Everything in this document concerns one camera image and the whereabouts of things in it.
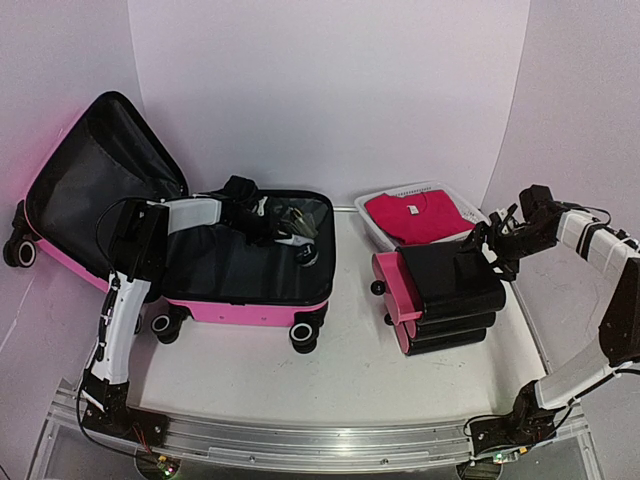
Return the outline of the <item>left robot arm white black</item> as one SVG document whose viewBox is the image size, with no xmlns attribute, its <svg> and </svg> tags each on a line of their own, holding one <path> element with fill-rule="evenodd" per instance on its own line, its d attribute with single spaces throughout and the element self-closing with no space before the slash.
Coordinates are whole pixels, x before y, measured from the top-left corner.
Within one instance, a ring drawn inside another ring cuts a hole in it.
<svg viewBox="0 0 640 480">
<path fill-rule="evenodd" d="M 129 358 L 144 300 L 162 283 L 169 236 L 220 224 L 241 232 L 250 244 L 297 247 L 308 242 L 268 212 L 267 197 L 258 194 L 252 182 L 237 176 L 220 191 L 161 201 L 126 198 L 121 203 L 109 249 L 100 251 L 109 267 L 109 285 L 93 357 L 80 387 L 87 410 L 94 411 L 96 421 L 114 437 L 134 428 L 134 415 L 126 406 Z"/>
</svg>

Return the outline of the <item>white cosmetic tube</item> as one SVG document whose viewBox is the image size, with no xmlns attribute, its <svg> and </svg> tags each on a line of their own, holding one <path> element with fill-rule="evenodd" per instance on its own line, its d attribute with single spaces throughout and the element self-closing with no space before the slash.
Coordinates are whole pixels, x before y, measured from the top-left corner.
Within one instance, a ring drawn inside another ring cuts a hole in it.
<svg viewBox="0 0 640 480">
<path fill-rule="evenodd" d="M 310 244 L 310 245 L 315 244 L 315 241 L 312 238 L 295 235 L 295 234 L 288 235 L 283 238 L 276 238 L 275 242 L 282 245 L 286 245 L 286 246 L 292 246 L 292 247 L 300 247 L 307 244 Z"/>
</svg>

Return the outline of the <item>pink hard-shell kids suitcase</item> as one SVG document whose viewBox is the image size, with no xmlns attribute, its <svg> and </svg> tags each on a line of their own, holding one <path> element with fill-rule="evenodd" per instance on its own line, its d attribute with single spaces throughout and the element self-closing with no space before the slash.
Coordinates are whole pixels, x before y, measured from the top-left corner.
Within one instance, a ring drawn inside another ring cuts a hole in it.
<svg viewBox="0 0 640 480">
<path fill-rule="evenodd" d="M 232 176 L 191 193 L 134 105 L 99 95 L 60 140 L 17 204 L 5 263 L 28 268 L 45 251 L 102 290 L 149 283 L 168 310 L 162 343 L 182 322 L 285 327 L 312 352 L 336 268 L 334 209 L 323 194 L 262 189 Z"/>
</svg>

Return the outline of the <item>white perforated plastic basket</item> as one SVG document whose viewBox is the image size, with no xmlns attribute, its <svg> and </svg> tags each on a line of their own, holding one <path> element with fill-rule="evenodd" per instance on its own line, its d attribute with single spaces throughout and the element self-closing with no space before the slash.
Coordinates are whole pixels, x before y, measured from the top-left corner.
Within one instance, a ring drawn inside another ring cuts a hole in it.
<svg viewBox="0 0 640 480">
<path fill-rule="evenodd" d="M 450 186 L 437 181 L 362 195 L 355 207 L 381 251 L 460 240 L 488 220 Z"/>
</svg>

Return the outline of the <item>pink and black drawer organizer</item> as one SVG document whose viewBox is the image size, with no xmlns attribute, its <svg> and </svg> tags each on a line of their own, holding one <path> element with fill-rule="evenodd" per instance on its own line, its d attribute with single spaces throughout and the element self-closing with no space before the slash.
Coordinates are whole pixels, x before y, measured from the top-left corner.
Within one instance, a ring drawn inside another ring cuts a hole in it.
<svg viewBox="0 0 640 480">
<path fill-rule="evenodd" d="M 480 343 L 507 300 L 482 249 L 460 241 L 399 247 L 372 257 L 371 292 L 406 356 Z"/>
</svg>

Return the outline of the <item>red garment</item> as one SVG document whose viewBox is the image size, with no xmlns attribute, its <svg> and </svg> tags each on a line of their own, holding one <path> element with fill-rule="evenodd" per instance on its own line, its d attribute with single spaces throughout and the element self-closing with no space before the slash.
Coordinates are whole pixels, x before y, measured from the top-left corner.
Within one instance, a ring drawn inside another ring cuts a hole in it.
<svg viewBox="0 0 640 480">
<path fill-rule="evenodd" d="M 365 203 L 373 222 L 401 245 L 429 244 L 472 230 L 443 190 L 405 197 L 381 194 Z"/>
</svg>

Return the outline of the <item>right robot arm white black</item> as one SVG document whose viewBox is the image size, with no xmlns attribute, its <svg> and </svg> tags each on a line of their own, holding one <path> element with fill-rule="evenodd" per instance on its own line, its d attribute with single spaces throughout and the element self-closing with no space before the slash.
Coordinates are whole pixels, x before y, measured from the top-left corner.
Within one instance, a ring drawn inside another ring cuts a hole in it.
<svg viewBox="0 0 640 480">
<path fill-rule="evenodd" d="M 589 338 L 572 358 L 524 385 L 510 412 L 477 416 L 465 425 L 475 454 L 532 447 L 551 440 L 584 396 L 634 370 L 639 362 L 639 241 L 614 229 L 610 214 L 560 201 L 547 186 L 532 185 L 508 209 L 492 213 L 463 241 L 464 253 L 490 251 L 502 280 L 516 279 L 522 259 L 558 245 L 589 265 L 595 294 L 552 309 L 586 314 Z"/>
</svg>

